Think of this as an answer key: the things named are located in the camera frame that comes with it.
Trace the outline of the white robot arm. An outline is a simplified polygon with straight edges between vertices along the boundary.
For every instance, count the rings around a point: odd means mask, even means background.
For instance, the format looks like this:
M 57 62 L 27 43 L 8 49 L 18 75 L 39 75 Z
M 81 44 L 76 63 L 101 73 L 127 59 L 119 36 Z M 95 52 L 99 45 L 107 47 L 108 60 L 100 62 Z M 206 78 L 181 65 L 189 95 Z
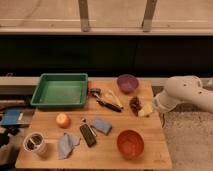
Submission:
M 181 103 L 191 103 L 213 114 L 213 91 L 203 87 L 197 76 L 173 76 L 167 79 L 163 90 L 151 103 L 146 103 L 138 112 L 146 117 L 155 111 L 168 113 Z

